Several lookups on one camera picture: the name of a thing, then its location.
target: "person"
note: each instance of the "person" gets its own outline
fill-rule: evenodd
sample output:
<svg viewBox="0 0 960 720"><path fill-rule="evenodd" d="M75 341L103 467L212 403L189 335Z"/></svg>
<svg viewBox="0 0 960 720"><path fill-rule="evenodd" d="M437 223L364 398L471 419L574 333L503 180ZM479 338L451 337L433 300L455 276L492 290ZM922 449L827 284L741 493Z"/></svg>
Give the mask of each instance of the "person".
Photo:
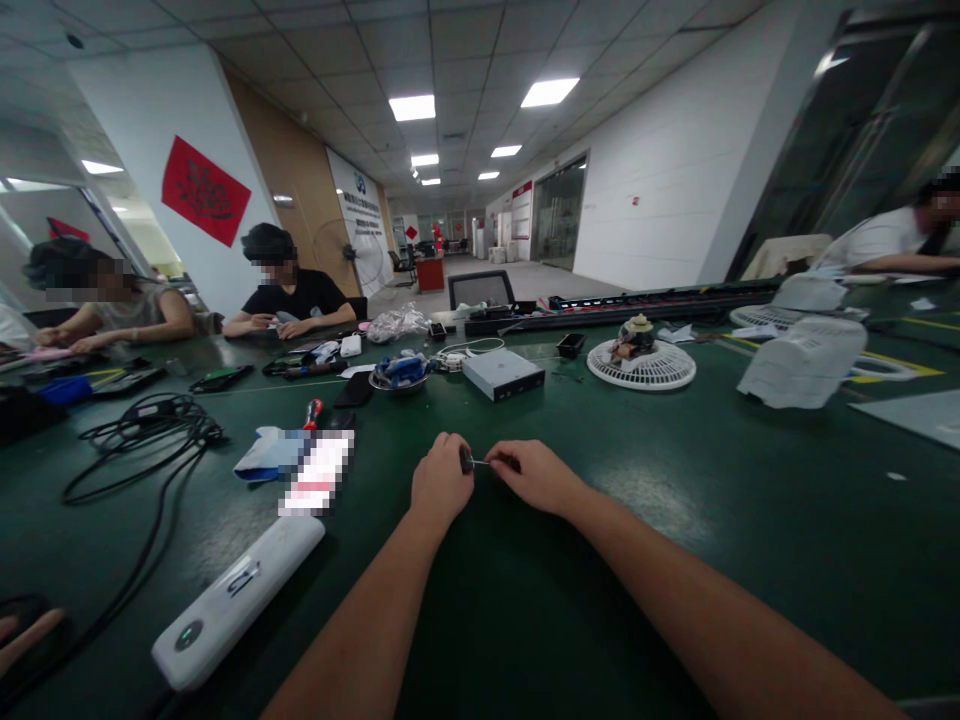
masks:
<svg viewBox="0 0 960 720"><path fill-rule="evenodd" d="M329 275L299 266L297 248L286 230L260 223L241 242L244 256L264 269L269 282L258 287L243 309L224 325L227 337L266 330L279 322L280 338L289 340L315 328L357 319L353 306Z"/></svg>
<svg viewBox="0 0 960 720"><path fill-rule="evenodd" d="M942 257L960 219L960 171L925 184L912 206L866 220L833 241L813 270L833 273L954 273L960 257Z"/></svg>
<svg viewBox="0 0 960 720"><path fill-rule="evenodd" d="M473 493L463 446L459 435L437 436L413 473L410 509L263 718L393 715L434 555ZM719 717L905 717L843 661L590 488L542 443L500 442L486 460L528 505L563 518L593 545Z"/></svg>
<svg viewBox="0 0 960 720"><path fill-rule="evenodd" d="M201 330L180 292L134 275L126 260L116 260L77 237L35 245L23 272L30 285L46 290L50 299L86 301L65 323L37 333L35 341L42 347L94 353L121 341L185 340Z"/></svg>

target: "fan guard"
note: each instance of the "fan guard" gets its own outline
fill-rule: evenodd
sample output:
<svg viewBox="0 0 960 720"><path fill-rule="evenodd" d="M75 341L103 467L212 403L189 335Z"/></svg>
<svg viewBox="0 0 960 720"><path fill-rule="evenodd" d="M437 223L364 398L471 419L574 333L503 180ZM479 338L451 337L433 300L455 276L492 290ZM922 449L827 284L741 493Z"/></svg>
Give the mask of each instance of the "fan guard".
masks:
<svg viewBox="0 0 960 720"><path fill-rule="evenodd" d="M629 372L611 362L610 348L614 340L597 345L587 355L587 367L608 383L647 392L675 390L693 382L697 364L676 345L654 341L653 352L625 361L636 366Z"/></svg>

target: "black phone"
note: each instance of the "black phone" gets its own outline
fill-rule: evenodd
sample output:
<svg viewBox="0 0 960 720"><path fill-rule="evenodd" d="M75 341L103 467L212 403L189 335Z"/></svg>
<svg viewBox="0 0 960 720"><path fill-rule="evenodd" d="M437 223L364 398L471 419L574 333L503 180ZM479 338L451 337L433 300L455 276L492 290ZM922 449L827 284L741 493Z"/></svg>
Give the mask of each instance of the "black phone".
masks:
<svg viewBox="0 0 960 720"><path fill-rule="evenodd" d="M356 373L347 381L343 392L333 401L333 406L338 410L346 407L360 407L367 403L372 394L370 373Z"/></svg>
<svg viewBox="0 0 960 720"><path fill-rule="evenodd" d="M196 395L203 393L223 392L228 387L236 384L240 378L253 372L253 365L241 365L239 367L220 368L207 373L201 380L197 380L190 386L190 392Z"/></svg>

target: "white power bank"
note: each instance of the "white power bank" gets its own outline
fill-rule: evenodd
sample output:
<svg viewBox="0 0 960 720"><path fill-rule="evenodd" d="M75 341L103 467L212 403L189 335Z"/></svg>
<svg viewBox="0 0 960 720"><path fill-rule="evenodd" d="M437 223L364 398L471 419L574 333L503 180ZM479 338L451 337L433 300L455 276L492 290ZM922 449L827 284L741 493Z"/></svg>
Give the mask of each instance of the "white power bank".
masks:
<svg viewBox="0 0 960 720"><path fill-rule="evenodd" d="M172 689L203 685L325 532L315 517L281 517L163 631L151 654Z"/></svg>

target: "black hair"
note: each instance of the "black hair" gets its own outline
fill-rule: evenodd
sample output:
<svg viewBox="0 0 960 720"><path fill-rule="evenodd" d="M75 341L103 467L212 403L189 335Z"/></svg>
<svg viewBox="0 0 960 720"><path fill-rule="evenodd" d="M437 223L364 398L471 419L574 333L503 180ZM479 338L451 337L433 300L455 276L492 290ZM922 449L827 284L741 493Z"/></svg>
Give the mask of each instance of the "black hair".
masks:
<svg viewBox="0 0 960 720"><path fill-rule="evenodd" d="M290 233L270 223L254 225L240 242L244 257L258 265L283 265L297 257Z"/></svg>

